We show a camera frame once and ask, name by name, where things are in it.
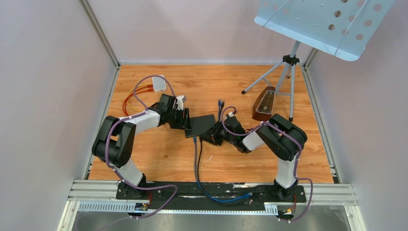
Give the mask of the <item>black network switch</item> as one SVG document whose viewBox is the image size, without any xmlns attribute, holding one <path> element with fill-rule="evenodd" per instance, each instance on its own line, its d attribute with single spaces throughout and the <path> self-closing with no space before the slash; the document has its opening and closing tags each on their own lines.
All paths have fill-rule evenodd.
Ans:
<svg viewBox="0 0 408 231">
<path fill-rule="evenodd" d="M 185 130 L 185 138 L 193 138 L 208 131 L 215 123 L 214 115 L 202 115 L 190 118 L 191 130 Z"/>
</svg>

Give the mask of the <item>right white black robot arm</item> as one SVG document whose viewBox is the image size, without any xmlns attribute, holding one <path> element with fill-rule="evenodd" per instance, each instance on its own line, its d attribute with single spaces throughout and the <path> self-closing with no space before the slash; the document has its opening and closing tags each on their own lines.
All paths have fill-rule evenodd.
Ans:
<svg viewBox="0 0 408 231">
<path fill-rule="evenodd" d="M 298 183 L 295 174 L 296 159 L 304 148 L 307 135 L 290 120 L 274 114 L 268 121 L 262 121 L 251 131 L 246 131 L 236 116 L 231 114 L 223 122 L 216 122 L 209 130 L 200 134 L 199 138 L 217 146 L 226 141 L 245 154 L 266 145 L 278 158 L 278 173 L 274 180 L 277 184 L 276 197 L 287 201 L 293 196 Z"/>
</svg>

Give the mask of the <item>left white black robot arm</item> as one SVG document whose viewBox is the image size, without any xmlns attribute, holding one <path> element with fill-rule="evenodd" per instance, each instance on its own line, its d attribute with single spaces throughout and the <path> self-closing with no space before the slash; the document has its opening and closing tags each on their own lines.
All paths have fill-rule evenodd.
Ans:
<svg viewBox="0 0 408 231">
<path fill-rule="evenodd" d="M 162 94 L 158 102 L 141 113 L 104 119 L 91 153 L 129 185 L 128 191 L 134 198 L 141 199 L 147 194 L 146 177 L 131 159 L 135 136 L 164 124 L 169 124 L 171 129 L 191 130 L 189 109 L 184 106 L 186 100 L 184 95 Z"/>
</svg>

